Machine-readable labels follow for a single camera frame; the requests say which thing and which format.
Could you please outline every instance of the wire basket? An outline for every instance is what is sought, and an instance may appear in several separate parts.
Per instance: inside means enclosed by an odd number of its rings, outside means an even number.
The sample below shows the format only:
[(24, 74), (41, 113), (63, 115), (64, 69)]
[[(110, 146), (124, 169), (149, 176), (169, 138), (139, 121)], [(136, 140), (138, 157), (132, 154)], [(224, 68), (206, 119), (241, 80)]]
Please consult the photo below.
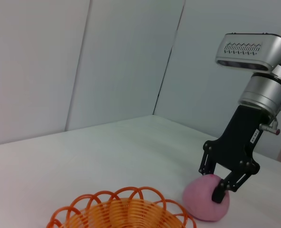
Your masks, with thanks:
[[(131, 190), (133, 192), (128, 198), (118, 196), (122, 192)], [(156, 202), (145, 200), (143, 190), (155, 192), (161, 200)], [(134, 198), (136, 194), (139, 195), (139, 199)], [(101, 202), (98, 198), (101, 195), (110, 195), (110, 198), (107, 202)], [(86, 208), (76, 209), (75, 205), (84, 199), (89, 200)], [(167, 203), (178, 205), (182, 213), (171, 214), (167, 211)], [(56, 219), (62, 211), (67, 211), (64, 223)], [(180, 216), (183, 217), (183, 222), (177, 218)], [(76, 198), (70, 206), (54, 212), (47, 228), (184, 228), (189, 219), (196, 228), (195, 221), (180, 204), (165, 199), (156, 189), (126, 187), (114, 193), (100, 191), (94, 195), (85, 194)]]

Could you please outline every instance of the white tabletop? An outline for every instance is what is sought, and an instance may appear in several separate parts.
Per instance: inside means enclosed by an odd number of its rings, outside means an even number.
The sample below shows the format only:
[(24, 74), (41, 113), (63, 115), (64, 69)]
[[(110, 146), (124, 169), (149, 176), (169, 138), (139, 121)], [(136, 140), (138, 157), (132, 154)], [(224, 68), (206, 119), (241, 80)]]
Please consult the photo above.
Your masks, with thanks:
[[(0, 228), (44, 228), (77, 196), (126, 186), (154, 187), (181, 202), (185, 186), (200, 176), (202, 146), (211, 139), (146, 116), (0, 145)], [(199, 228), (281, 228), (281, 163), (254, 157), (261, 170), (231, 192), (226, 217), (198, 221)]]

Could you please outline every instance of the pink ball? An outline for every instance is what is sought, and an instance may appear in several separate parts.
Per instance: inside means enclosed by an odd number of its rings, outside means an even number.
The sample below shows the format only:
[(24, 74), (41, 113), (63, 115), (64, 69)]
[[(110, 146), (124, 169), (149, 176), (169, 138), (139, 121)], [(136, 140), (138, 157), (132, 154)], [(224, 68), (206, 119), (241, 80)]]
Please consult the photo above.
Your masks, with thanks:
[(221, 180), (220, 177), (209, 174), (191, 182), (184, 190), (183, 202), (190, 215), (203, 221), (219, 221), (229, 209), (229, 193), (221, 203), (212, 201), (212, 193)]

